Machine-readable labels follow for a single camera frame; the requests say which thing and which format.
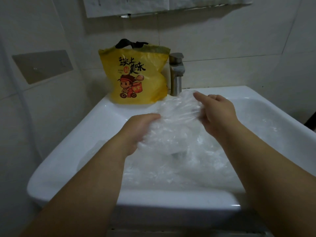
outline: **cartoon boy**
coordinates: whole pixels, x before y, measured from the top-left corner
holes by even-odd
[[[121,78],[118,80],[120,81],[120,85],[123,88],[122,93],[120,94],[120,97],[122,98],[126,98],[126,97],[134,98],[136,97],[136,93],[139,93],[142,91],[141,83],[137,81],[143,81],[144,80],[143,75],[138,75],[136,78],[130,74],[121,75]]]

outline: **hand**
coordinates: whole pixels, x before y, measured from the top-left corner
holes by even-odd
[[[132,116],[116,134],[121,139],[123,148],[127,149],[127,156],[137,149],[137,143],[142,141],[150,123],[160,118],[160,114],[144,114]]]
[[[218,140],[221,134],[234,125],[240,124],[233,103],[221,95],[193,93],[196,100],[204,105],[200,120],[205,130]]]

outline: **faucet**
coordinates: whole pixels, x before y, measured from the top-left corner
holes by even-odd
[[[180,52],[171,53],[169,55],[169,67],[170,67],[170,77],[171,77],[171,95],[177,96],[182,91],[181,87],[181,77],[185,72],[185,68],[182,62],[184,58],[183,54]]]

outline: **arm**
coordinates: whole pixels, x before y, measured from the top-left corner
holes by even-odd
[[[205,106],[202,124],[223,147],[274,236],[315,236],[316,177],[242,125],[229,100],[198,92],[194,96]]]
[[[158,118],[159,114],[131,117],[21,236],[105,236],[121,189],[125,158],[135,152],[149,124]]]

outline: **yellow plastic bag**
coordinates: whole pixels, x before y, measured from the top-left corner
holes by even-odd
[[[99,55],[113,91],[111,101],[118,104],[151,104],[167,96],[167,81],[161,74],[170,49],[145,42],[122,39]]]

